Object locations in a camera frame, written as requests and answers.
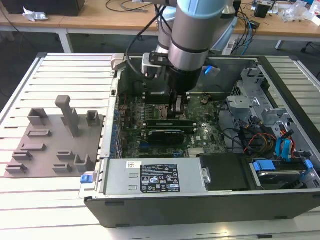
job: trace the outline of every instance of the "black panel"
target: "black panel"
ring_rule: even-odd
[[[85,205],[107,228],[292,219],[320,205],[314,193],[92,199]]]
[[[244,164],[239,155],[215,153],[200,156],[201,167],[210,174],[211,183],[206,184],[208,191],[246,191],[250,190]]]

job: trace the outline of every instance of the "sticker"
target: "sticker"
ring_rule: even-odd
[[[126,162],[126,168],[127,169],[139,169],[141,166],[140,161],[127,161]]]
[[[141,165],[140,172],[144,194],[180,192],[177,164]]]

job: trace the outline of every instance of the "metal bracket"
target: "metal bracket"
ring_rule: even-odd
[[[117,71],[126,66],[125,54],[124,53],[115,53],[111,57],[111,68],[113,71]]]

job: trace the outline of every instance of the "blue cable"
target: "blue cable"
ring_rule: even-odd
[[[247,20],[247,22],[248,22],[248,24],[249,24],[249,39],[246,41],[245,48],[244,48],[243,52],[241,53],[241,55],[244,55],[245,52],[248,50],[249,43],[250,43],[251,37],[252,37],[252,27],[251,27],[251,23],[250,23],[250,21],[249,21],[248,18],[246,18],[246,20]]]

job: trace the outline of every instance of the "computer case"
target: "computer case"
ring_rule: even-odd
[[[85,5],[85,0],[2,0],[2,3],[9,14],[22,14],[25,7],[49,15],[76,17]]]

